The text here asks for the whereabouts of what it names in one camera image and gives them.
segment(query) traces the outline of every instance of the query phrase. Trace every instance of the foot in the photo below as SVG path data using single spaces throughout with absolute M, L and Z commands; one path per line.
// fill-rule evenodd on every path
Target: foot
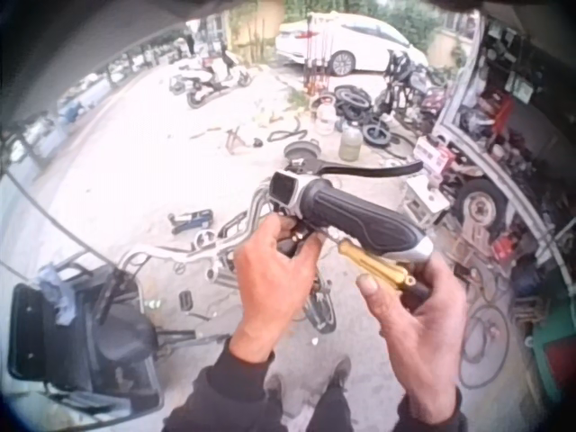
M 350 376 L 350 371 L 352 370 L 352 362 L 350 362 L 350 357 L 347 355 L 342 358 L 334 368 L 334 372 L 330 377 L 330 381 L 328 382 L 328 388 L 330 387 L 339 387 L 344 389 L 344 385 Z
M 282 384 L 282 378 L 279 374 L 274 374 L 266 382 L 265 385 L 266 394 L 268 399 L 279 403 L 282 406 L 283 390 L 284 386 Z

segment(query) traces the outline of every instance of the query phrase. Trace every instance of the concrete ground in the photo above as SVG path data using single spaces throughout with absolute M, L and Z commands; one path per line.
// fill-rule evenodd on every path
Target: concrete ground
M 296 73 L 288 73 L 281 67 L 267 69 L 255 77 L 250 87 L 192 110 L 183 96 L 173 96 L 167 91 L 169 70 L 158 67 L 144 73 L 111 96 L 102 114 L 75 135 L 30 188 L 50 214 L 113 260 L 118 260 L 135 243 L 186 247 L 194 233 L 173 236 L 168 213 L 211 208 L 215 214 L 214 227 L 218 228 L 245 210 L 256 186 L 284 165 L 283 148 L 290 141 L 267 143 L 266 137 L 273 130 L 291 130 L 293 117 L 286 114 L 285 120 L 265 128 L 254 126 L 254 119 L 261 120 L 262 113 L 286 107 L 289 89 L 285 83 L 297 82 Z M 382 85 L 379 76 L 353 75 L 348 82 L 372 83 L 369 88 L 363 85 L 371 94 L 378 90 L 378 82 Z M 224 146 L 225 131 L 238 125 L 239 135 L 246 142 L 260 138 L 265 145 L 239 148 L 237 154 L 231 155 Z M 321 137 L 310 127 L 307 138 L 319 140 L 324 158 L 338 160 L 337 133 Z M 398 151 L 408 154 L 410 149 Z M 363 147 L 356 163 L 379 167 L 385 158 Z M 334 183 L 391 209 L 398 208 L 402 197 L 401 179 L 340 177 L 334 178 Z M 25 202 L 18 204 L 10 223 L 11 228 L 3 238 L 2 259 L 27 277 L 34 276 L 40 265 L 59 261 L 77 250 L 76 245 L 56 232 Z M 446 239 L 444 234 L 438 236 Z M 368 315 L 355 287 L 359 270 L 339 256 L 329 243 L 319 267 L 333 283 L 337 330 L 320 336 L 307 321 L 294 322 L 281 340 L 271 372 L 281 373 L 288 383 L 286 422 L 291 431 L 305 429 L 311 406 L 333 365 L 340 356 L 349 355 L 353 369 L 346 396 L 355 430 L 390 430 L 397 420 L 396 407 L 403 389 L 394 378 L 378 326 Z M 168 263 L 151 263 L 139 274 L 146 299 L 161 301 L 159 309 L 149 311 L 157 325 L 165 329 L 196 328 L 204 335 L 233 331 L 241 317 L 238 294 L 207 283 L 204 271 L 202 264 L 189 265 L 183 275 L 176 275 Z M 1 339 L 4 360 L 8 328 L 5 320 L 9 315 L 10 287 L 16 279 L 4 269 L 0 269 L 0 278 L 3 287 L 0 316 L 6 317 Z M 215 319 L 202 324 L 179 312 L 177 295 L 183 289 L 192 291 L 197 312 Z M 533 409 L 527 399 L 526 359 L 515 339 L 510 346 L 498 380 L 484 389 L 464 392 L 463 409 L 470 418 L 471 430 L 515 431 L 523 430 L 527 424 L 525 411 Z M 491 352 L 497 356 L 498 349 L 501 349 L 499 342 Z M 111 429 L 160 430 L 162 418 L 184 402 L 195 376 L 216 359 L 220 350 L 220 346 L 204 346 L 174 352 L 157 366 L 166 389 L 164 408 L 152 416 Z M 479 365 L 471 371 L 472 378 L 481 380 L 491 372 L 490 363 L 497 361 L 496 358 Z M 6 393 L 30 389 L 11 379 L 5 371 L 2 385 Z

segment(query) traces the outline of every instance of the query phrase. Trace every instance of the white car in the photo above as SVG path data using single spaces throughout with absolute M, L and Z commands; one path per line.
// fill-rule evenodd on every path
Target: white car
M 413 62 L 428 65 L 426 55 L 386 22 L 350 13 L 313 16 L 310 31 L 306 21 L 280 26 L 276 37 L 279 56 L 301 65 L 307 55 L 329 59 L 330 73 L 339 77 L 356 69 L 384 71 L 390 57 L 388 50 L 405 51 Z

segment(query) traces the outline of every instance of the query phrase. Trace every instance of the black sleeve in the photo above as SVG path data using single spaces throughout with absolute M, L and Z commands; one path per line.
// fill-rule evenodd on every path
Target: black sleeve
M 164 432 L 248 431 L 266 408 L 264 379 L 274 355 L 261 364 L 237 359 L 226 341 L 214 364 L 201 370 L 193 393 L 165 420 Z
M 443 423 L 429 425 L 411 416 L 408 396 L 404 396 L 404 399 L 402 399 L 398 406 L 398 416 L 400 419 L 398 423 L 396 423 L 393 432 L 467 432 L 468 420 L 460 411 L 461 405 L 462 394 L 460 390 L 457 390 L 456 408 L 452 417 Z

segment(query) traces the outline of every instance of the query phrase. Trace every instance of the handlebar grip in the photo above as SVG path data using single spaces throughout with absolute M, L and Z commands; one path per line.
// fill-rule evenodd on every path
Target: handlebar grip
M 302 190 L 300 211 L 312 226 L 334 226 L 380 257 L 423 262 L 432 253 L 432 241 L 407 218 L 335 189 L 323 178 L 311 181 Z

